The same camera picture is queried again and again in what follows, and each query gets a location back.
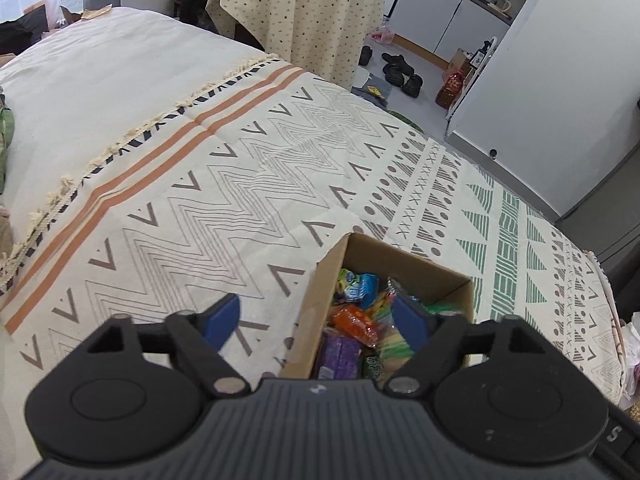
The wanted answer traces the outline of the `table with dotted cloth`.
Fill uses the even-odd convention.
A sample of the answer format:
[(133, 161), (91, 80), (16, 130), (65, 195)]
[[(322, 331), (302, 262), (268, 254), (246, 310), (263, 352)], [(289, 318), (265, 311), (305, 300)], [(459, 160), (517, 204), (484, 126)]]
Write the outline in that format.
[(383, 19), (384, 0), (208, 0), (218, 32), (238, 26), (268, 53), (350, 89), (361, 47)]

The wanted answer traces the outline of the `white cabinet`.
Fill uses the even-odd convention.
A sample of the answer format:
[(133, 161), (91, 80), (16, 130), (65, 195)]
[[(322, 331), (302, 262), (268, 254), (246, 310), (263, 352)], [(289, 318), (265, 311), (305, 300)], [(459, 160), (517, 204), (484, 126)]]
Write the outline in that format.
[(445, 62), (459, 49), (473, 52), (485, 40), (502, 39), (512, 23), (480, 0), (385, 0), (384, 16), (398, 44)]

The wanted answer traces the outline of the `orange snack packet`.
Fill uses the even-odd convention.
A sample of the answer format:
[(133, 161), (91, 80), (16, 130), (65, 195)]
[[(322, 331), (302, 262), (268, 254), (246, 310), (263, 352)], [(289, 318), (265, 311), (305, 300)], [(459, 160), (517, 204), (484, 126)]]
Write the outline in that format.
[(366, 347), (374, 348), (378, 345), (378, 328), (360, 307), (345, 304), (334, 312), (332, 323), (337, 330)]

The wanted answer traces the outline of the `blue snack packet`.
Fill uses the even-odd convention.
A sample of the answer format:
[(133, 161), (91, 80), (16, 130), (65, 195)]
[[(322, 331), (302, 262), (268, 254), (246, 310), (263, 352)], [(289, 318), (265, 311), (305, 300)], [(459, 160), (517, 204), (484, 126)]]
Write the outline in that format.
[(336, 304), (354, 304), (362, 310), (370, 308), (378, 296), (378, 277), (371, 273), (338, 272), (334, 289)]

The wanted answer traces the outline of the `patterned bed blanket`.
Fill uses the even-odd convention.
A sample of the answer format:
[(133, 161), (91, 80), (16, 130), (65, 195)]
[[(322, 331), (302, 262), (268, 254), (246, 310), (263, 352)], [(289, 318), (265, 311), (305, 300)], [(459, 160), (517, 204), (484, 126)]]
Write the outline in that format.
[(364, 234), (459, 272), (475, 321), (525, 318), (610, 399), (626, 377), (596, 259), (486, 172), (291, 64), (261, 56), (209, 84), (101, 65), (1, 73), (16, 131), (1, 269), (19, 396), (106, 318), (155, 322), (242, 299), (227, 356), (276, 374), (314, 268)]

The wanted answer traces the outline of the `red white plastic bag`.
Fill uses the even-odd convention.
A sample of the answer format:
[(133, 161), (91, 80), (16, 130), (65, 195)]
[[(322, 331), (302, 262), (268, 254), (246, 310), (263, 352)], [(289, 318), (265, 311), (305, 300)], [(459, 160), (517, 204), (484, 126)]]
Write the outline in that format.
[(395, 34), (390, 28), (390, 22), (382, 21), (378, 27), (370, 33), (370, 38), (378, 44), (391, 44), (394, 41)]

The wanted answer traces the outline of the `cardboard box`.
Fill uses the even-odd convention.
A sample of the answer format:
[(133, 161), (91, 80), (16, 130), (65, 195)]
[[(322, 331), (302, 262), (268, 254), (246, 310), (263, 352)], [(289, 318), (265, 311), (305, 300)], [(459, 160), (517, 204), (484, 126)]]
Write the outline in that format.
[(321, 348), (322, 332), (337, 310), (354, 306), (368, 310), (394, 280), (418, 297), (473, 318), (474, 284), (467, 276), (360, 233), (344, 235), (314, 270), (299, 311), (292, 347), (279, 376), (311, 376)]

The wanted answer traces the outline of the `purple snack bag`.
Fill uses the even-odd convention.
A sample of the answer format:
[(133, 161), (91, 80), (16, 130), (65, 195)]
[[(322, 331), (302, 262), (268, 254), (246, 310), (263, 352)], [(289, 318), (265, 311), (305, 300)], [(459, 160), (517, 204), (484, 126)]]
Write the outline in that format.
[(321, 380), (349, 380), (358, 377), (361, 344), (358, 340), (327, 332), (323, 334), (317, 377)]

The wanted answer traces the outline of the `black shoes on floor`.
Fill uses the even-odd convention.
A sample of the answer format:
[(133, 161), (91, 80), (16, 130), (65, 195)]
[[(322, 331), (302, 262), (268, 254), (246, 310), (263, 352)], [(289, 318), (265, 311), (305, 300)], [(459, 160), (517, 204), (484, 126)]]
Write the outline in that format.
[(402, 54), (382, 53), (384, 79), (409, 98), (416, 99), (422, 89), (423, 79), (405, 60)]

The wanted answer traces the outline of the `red bottle on floor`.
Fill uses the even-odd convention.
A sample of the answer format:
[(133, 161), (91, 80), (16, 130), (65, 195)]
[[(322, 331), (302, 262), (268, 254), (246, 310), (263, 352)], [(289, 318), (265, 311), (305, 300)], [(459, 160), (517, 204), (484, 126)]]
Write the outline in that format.
[(450, 74), (437, 93), (435, 103), (445, 110), (448, 110), (461, 92), (464, 80), (465, 74), (461, 70)]

